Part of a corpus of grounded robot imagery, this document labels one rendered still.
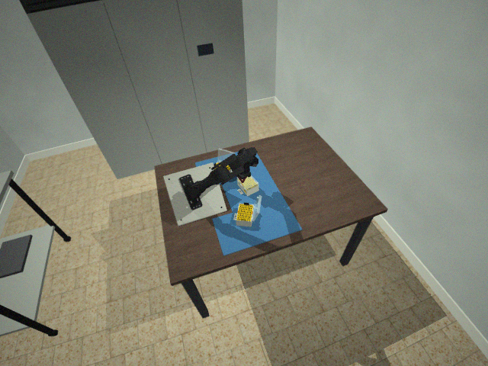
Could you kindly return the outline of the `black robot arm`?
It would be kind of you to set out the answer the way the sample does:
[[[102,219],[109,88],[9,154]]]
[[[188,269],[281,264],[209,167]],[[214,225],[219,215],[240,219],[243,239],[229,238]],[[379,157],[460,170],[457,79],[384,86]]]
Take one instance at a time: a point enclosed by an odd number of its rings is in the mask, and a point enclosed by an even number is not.
[[[191,175],[185,175],[179,178],[181,186],[185,192],[185,196],[187,196],[186,198],[192,210],[203,206],[199,196],[201,196],[201,194],[207,188],[212,185],[218,185],[219,183],[223,185],[243,171],[245,171],[245,173],[250,172],[250,166],[256,167],[258,165],[258,158],[255,157],[257,153],[255,147],[245,149],[246,148],[243,147],[238,151],[237,156],[234,153],[228,158],[224,159],[222,162],[215,165],[213,168],[211,168],[213,171],[210,172],[210,174],[202,181],[196,181],[194,183]],[[228,165],[232,170],[231,173],[227,168]],[[243,168],[243,166],[245,167]],[[183,183],[186,187],[183,185]]]

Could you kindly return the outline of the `blue bench mat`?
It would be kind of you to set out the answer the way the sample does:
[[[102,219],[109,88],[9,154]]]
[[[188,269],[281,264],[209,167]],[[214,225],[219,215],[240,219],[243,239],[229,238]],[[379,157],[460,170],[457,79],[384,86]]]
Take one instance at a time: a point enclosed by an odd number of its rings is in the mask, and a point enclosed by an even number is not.
[[[302,230],[257,153],[255,157],[258,165],[250,166],[250,172],[258,182],[259,191],[247,197],[237,184],[237,176],[222,185],[232,213],[212,220],[223,256]],[[234,215],[239,203],[254,204],[259,195],[262,196],[260,213],[255,222],[252,221],[252,227],[237,226]]]

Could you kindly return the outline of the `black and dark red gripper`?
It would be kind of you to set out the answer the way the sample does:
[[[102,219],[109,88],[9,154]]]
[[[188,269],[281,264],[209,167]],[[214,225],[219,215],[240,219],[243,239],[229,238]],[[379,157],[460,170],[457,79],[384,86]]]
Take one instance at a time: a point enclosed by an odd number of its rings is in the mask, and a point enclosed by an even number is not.
[[[237,175],[237,178],[243,183],[247,177],[251,176],[251,172],[245,173],[245,171],[241,172]]]

